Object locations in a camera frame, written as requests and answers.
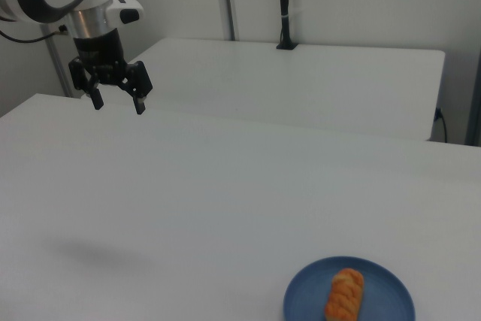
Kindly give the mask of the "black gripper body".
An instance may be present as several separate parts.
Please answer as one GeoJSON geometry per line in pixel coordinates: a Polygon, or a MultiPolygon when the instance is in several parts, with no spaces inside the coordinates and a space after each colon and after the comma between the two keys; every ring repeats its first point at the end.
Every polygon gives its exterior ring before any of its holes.
{"type": "Polygon", "coordinates": [[[117,29],[96,38],[75,38],[84,69],[101,84],[118,85],[126,76],[126,61],[117,29]]]}

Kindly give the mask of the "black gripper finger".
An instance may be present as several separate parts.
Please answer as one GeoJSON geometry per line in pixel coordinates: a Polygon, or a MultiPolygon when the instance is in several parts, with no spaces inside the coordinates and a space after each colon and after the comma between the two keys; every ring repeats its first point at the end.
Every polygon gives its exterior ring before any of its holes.
{"type": "Polygon", "coordinates": [[[79,57],[74,58],[68,63],[69,71],[73,81],[74,88],[78,91],[83,91],[88,95],[96,110],[100,110],[103,105],[101,93],[98,90],[98,76],[97,74],[86,76],[86,69],[83,66],[79,57]]]}
{"type": "Polygon", "coordinates": [[[125,64],[116,85],[131,96],[136,113],[141,115],[146,110],[145,98],[153,89],[144,63],[138,61],[132,64],[125,64]]]}

